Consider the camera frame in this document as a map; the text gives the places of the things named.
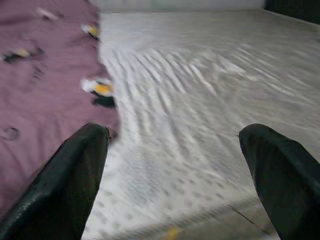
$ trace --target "mattress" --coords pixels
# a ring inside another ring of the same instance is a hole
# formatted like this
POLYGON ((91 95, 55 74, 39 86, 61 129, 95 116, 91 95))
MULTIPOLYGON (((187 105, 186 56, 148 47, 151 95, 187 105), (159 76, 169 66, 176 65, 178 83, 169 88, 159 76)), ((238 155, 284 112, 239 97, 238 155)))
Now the mattress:
POLYGON ((320 159, 316 27, 263 10, 101 21, 121 130, 83 239, 272 234, 237 135, 265 124, 320 159))

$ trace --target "purple blanket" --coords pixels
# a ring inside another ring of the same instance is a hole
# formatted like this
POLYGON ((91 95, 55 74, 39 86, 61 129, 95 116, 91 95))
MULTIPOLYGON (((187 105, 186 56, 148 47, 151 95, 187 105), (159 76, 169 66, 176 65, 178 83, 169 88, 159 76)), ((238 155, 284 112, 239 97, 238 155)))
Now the purple blanket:
POLYGON ((93 105, 80 88, 83 78, 109 78, 97 41, 81 29, 96 22, 85 0, 0 0, 0 54, 32 53, 0 61, 0 218, 81 126, 118 130, 116 109, 93 105))

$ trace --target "dotted pattern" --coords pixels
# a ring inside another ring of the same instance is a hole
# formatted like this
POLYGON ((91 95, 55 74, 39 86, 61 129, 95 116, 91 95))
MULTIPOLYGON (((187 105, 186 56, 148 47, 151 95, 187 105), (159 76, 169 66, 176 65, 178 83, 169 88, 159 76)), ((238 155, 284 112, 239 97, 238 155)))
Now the dotted pattern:
POLYGON ((313 26, 263 11, 106 14, 101 39, 121 131, 83 239, 272 229, 237 134, 266 124, 320 159, 313 26))

